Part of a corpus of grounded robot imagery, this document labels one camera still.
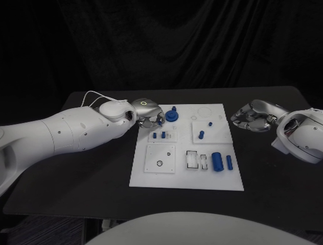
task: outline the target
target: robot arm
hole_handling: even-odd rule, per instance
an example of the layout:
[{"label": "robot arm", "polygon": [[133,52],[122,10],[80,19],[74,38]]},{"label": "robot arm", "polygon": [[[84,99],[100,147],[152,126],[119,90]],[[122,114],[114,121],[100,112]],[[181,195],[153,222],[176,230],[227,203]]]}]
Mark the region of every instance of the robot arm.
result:
[{"label": "robot arm", "polygon": [[0,195],[37,162],[107,143],[136,122],[143,128],[166,122],[161,106],[149,99],[132,104],[113,99],[97,108],[73,108],[44,120],[0,127]]},{"label": "robot arm", "polygon": [[289,112],[270,102],[254,100],[231,120],[244,129],[266,132],[277,127],[273,147],[310,163],[323,159],[323,111],[310,109]]}]

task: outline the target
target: black curtain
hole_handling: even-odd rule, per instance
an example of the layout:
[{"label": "black curtain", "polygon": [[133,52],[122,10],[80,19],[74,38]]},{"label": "black curtain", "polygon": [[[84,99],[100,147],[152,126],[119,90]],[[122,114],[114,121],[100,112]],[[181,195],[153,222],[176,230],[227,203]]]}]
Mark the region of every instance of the black curtain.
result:
[{"label": "black curtain", "polygon": [[323,107],[323,0],[58,0],[99,90],[295,85]]}]

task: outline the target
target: table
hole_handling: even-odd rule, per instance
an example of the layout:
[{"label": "table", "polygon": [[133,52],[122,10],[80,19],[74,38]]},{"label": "table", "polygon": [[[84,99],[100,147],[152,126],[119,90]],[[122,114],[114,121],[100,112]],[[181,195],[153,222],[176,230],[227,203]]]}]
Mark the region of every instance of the table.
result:
[{"label": "table", "polygon": [[[159,104],[224,103],[228,118],[254,99],[290,111],[310,108],[295,87],[104,91],[116,99],[148,97]],[[81,105],[71,94],[63,110]],[[93,150],[58,155],[22,174],[8,214],[133,219],[171,211],[231,215],[274,227],[323,231],[323,161],[310,164],[272,147],[276,130],[231,125],[246,191],[129,187],[139,126]]]}]

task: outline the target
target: white board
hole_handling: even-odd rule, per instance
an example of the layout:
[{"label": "white board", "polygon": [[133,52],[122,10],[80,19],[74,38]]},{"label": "white board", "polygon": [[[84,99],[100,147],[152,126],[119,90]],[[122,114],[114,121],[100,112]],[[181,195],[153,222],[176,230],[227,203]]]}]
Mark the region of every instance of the white board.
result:
[{"label": "white board", "polygon": [[[182,189],[210,189],[210,190],[238,190],[244,191],[241,173],[238,167],[238,161],[233,145],[233,137],[230,131],[230,125],[225,127],[225,112],[223,104],[205,104],[205,105],[161,105],[165,112],[172,110],[176,106],[179,113],[179,119],[175,122],[166,122],[161,128],[142,129],[139,131],[135,164],[130,179],[130,187],[158,187],[158,188],[182,188]],[[231,137],[227,141],[218,144],[211,143],[194,143],[195,137],[192,132],[192,122],[202,122],[201,125],[208,125],[212,122],[215,131],[223,135]],[[162,132],[178,132],[178,140],[168,142],[161,140]],[[152,132],[158,132],[158,140],[150,141],[153,138]],[[208,135],[212,135],[212,131],[205,134],[204,139],[208,139]],[[169,145],[175,146],[175,169],[174,173],[148,173],[146,170],[146,154],[149,145]],[[199,168],[188,169],[187,151],[198,151],[198,157],[207,155],[208,170]],[[212,164],[212,153],[220,152],[223,154],[224,171],[217,172]],[[233,157],[234,170],[228,170],[227,155]],[[158,159],[152,158],[148,163],[158,163]]]}]

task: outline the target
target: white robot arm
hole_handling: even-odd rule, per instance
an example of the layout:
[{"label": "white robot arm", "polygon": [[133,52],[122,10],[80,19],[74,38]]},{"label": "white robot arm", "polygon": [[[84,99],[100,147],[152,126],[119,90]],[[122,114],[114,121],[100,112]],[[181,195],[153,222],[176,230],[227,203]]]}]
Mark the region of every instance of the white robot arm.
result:
[{"label": "white robot arm", "polygon": [[152,100],[139,99],[130,104],[109,99],[113,101],[97,108],[81,106],[44,120],[0,127],[0,195],[22,172],[45,158],[97,147],[122,137],[136,122],[143,128],[166,122]]},{"label": "white robot arm", "polygon": [[277,127],[273,147],[299,159],[319,163],[323,159],[323,111],[309,109],[289,112],[270,102],[254,100],[235,113],[231,120],[244,129],[266,132]]}]

